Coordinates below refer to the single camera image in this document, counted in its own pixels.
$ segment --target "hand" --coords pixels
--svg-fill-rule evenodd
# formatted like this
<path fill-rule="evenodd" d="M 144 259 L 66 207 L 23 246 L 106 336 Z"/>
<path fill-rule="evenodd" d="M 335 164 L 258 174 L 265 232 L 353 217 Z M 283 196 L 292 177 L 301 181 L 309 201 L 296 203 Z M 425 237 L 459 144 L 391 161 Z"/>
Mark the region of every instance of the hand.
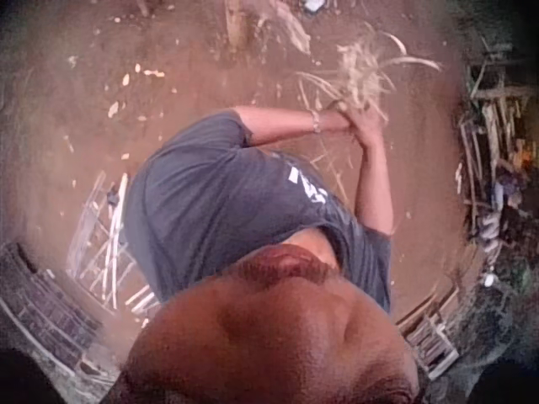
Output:
<path fill-rule="evenodd" d="M 358 111 L 349 104 L 339 103 L 339 111 L 350 121 L 355 138 L 363 148 L 383 147 L 382 117 L 376 108 L 367 106 Z"/>

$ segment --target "mustache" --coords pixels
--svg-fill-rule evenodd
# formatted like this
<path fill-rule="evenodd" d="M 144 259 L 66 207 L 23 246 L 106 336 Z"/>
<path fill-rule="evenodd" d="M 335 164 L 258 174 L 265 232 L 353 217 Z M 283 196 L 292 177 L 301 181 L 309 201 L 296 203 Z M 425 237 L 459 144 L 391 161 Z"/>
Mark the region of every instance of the mustache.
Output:
<path fill-rule="evenodd" d="M 264 247 L 234 263 L 224 274 L 262 290 L 289 278 L 303 278 L 321 285 L 329 278 L 340 276 L 336 268 L 323 263 L 308 250 L 291 244 Z"/>

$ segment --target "dried grass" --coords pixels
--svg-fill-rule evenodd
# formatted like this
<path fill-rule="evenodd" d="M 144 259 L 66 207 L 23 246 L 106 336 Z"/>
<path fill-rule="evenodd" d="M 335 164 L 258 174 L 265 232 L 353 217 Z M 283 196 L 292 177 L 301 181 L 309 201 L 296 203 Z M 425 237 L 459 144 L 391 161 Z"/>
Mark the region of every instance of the dried grass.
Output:
<path fill-rule="evenodd" d="M 388 38 L 397 47 L 395 56 L 383 55 L 382 39 Z M 400 64 L 422 64 L 440 71 L 440 64 L 428 59 L 409 56 L 404 43 L 395 35 L 374 30 L 365 24 L 363 32 L 357 41 L 347 46 L 337 46 L 340 54 L 339 69 L 329 74 L 332 79 L 323 79 L 308 72 L 298 72 L 300 82 L 307 81 L 322 90 L 332 100 L 344 100 L 357 109 L 367 105 L 375 108 L 383 119 L 387 116 L 380 109 L 380 96 L 395 90 L 389 76 L 383 71 L 388 66 Z"/>

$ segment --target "ground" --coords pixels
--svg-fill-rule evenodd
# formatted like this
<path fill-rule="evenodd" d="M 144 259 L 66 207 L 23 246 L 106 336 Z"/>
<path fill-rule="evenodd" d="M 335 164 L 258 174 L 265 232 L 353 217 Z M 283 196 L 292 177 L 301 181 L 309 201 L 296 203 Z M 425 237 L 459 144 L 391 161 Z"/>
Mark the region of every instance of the ground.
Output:
<path fill-rule="evenodd" d="M 142 18 L 134 0 L 34 0 L 6 8 L 0 56 L 3 239 L 20 240 L 68 288 L 67 249 L 101 170 L 116 182 L 123 172 L 134 174 L 178 130 L 217 109 L 304 108 L 295 72 L 335 68 L 335 46 L 350 43 L 360 22 L 368 21 L 400 38 L 410 53 L 443 65 L 443 72 L 423 66 L 387 71 L 396 86 L 383 99 L 397 224 L 392 317 L 406 315 L 437 283 L 447 282 L 445 274 L 459 269 L 465 245 L 465 207 L 454 178 L 461 160 L 453 125 L 462 93 L 460 51 L 441 0 L 330 3 L 315 17 L 302 16 L 312 36 L 310 57 L 271 24 L 245 52 L 230 55 L 217 0 L 166 0 L 155 4 L 153 19 Z M 136 74 L 137 63 L 165 77 Z M 131 80 L 124 87 L 126 73 Z M 109 118 L 116 101 L 120 111 Z M 278 147 L 316 160 L 328 186 L 350 205 L 360 149 L 347 136 L 323 136 L 323 144 L 328 155 L 322 158 L 322 141 L 314 136 Z M 125 153 L 129 159 L 122 160 Z M 117 319 L 101 314 L 120 360 L 139 326 L 119 329 Z"/>

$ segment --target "t-shirt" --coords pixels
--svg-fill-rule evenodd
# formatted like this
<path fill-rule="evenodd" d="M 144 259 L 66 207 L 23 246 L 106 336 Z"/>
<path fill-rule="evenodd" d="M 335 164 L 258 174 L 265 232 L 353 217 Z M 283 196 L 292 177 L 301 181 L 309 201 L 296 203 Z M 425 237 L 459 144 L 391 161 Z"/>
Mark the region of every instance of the t-shirt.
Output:
<path fill-rule="evenodd" d="M 299 160 L 248 147 L 233 111 L 179 132 L 133 178 L 129 249 L 160 301 L 297 231 L 324 232 L 344 276 L 389 311 L 389 239 L 360 225 Z"/>

